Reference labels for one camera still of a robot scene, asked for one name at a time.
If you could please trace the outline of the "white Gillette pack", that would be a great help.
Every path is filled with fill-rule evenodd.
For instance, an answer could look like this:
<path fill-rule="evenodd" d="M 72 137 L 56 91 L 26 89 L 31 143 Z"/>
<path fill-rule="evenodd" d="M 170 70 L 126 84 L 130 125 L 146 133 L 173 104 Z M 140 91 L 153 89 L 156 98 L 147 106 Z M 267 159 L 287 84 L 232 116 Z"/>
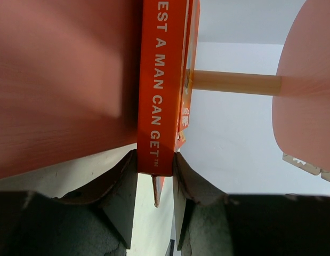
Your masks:
<path fill-rule="evenodd" d="M 316 167 L 310 163 L 302 161 L 286 153 L 283 153 L 282 159 L 285 162 L 290 163 L 291 165 L 304 170 L 305 172 L 308 172 L 314 176 L 319 175 L 322 179 L 330 182 L 330 172 L 327 172 L 322 168 Z"/>

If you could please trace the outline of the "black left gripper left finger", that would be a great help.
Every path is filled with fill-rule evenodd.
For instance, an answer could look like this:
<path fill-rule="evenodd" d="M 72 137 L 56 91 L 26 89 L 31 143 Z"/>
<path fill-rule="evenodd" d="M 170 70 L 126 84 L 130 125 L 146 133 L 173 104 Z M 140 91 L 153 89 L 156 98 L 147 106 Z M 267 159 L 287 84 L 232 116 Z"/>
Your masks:
<path fill-rule="evenodd" d="M 136 151 L 61 198 L 0 191 L 0 255 L 125 255 L 131 247 Z"/>

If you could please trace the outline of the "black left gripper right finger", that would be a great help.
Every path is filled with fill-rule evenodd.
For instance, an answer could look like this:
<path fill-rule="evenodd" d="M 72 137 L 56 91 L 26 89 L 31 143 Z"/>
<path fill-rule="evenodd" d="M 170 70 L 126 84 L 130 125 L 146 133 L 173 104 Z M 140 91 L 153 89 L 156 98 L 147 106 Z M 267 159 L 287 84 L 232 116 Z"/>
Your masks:
<path fill-rule="evenodd" d="M 173 159 L 182 255 L 330 255 L 330 197 L 227 194 Z"/>

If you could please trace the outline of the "orange razor cartridge box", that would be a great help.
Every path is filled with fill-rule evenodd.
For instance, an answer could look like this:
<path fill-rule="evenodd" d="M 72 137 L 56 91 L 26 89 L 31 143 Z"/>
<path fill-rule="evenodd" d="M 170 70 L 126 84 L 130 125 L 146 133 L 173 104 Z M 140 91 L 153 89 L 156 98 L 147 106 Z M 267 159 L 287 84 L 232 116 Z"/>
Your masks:
<path fill-rule="evenodd" d="M 178 132 L 189 1 L 144 1 L 140 62 L 138 172 L 152 177 L 155 206 Z"/>

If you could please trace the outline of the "orange Gillette box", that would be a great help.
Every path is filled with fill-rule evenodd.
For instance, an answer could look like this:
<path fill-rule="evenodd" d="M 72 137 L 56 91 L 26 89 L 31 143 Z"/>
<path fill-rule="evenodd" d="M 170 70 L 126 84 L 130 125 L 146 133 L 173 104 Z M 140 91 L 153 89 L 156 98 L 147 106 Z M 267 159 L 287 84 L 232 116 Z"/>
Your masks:
<path fill-rule="evenodd" d="M 194 79 L 198 28 L 200 19 L 200 1 L 189 1 L 186 45 L 184 55 L 183 82 L 181 90 L 181 108 L 177 132 L 176 151 L 186 142 L 184 130 L 189 126 L 192 84 Z"/>

